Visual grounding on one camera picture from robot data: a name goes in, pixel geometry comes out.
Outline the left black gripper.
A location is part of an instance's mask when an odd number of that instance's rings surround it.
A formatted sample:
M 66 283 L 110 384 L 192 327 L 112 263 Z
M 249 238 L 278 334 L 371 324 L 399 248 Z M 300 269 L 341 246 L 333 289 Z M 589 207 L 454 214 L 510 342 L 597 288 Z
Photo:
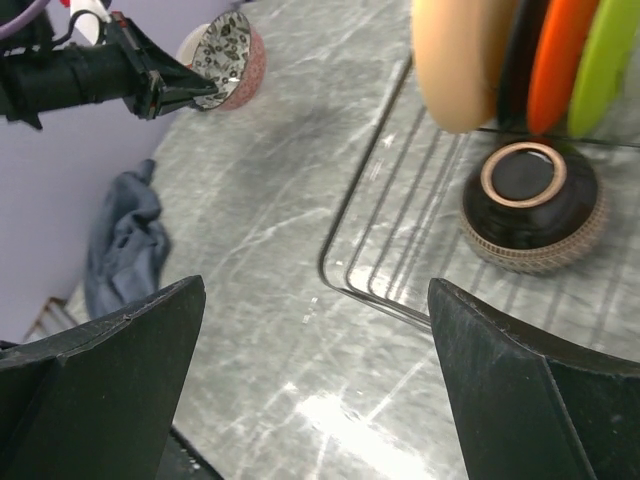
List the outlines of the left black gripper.
M 37 130 L 43 112 L 122 98 L 133 115 L 153 120 L 217 93 L 214 81 L 166 53 L 128 17 L 107 24 L 107 45 L 1 59 L 1 115 Z

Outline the pink patterned bowl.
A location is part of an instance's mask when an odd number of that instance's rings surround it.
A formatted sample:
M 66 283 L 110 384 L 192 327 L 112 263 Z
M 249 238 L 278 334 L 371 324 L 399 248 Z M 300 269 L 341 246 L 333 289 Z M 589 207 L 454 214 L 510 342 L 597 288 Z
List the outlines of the pink patterned bowl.
M 266 71 L 266 50 L 259 33 L 239 11 L 228 11 L 193 30 L 176 59 L 218 91 L 195 99 L 199 111 L 231 111 L 248 103 Z

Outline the dark brown patterned bowl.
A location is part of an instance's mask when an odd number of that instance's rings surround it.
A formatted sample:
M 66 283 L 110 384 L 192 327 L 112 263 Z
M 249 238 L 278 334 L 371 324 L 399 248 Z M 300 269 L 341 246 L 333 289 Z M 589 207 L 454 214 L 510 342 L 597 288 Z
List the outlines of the dark brown patterned bowl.
M 519 273 L 546 273 L 583 258 L 608 217 L 605 185 L 590 159 L 544 139 L 504 144 L 477 161 L 460 197 L 471 249 Z

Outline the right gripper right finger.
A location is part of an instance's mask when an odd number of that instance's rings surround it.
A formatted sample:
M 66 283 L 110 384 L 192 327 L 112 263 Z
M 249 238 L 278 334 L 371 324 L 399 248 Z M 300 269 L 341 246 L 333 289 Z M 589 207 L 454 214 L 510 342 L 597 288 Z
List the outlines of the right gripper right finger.
M 639 365 L 429 283 L 431 330 L 471 479 L 636 479 Z

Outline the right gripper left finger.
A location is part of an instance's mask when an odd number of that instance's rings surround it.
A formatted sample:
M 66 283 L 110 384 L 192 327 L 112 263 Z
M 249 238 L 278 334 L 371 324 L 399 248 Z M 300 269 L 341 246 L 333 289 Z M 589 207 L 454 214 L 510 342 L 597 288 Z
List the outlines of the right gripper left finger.
M 2 478 L 155 478 L 205 301 L 191 276 L 2 351 Z

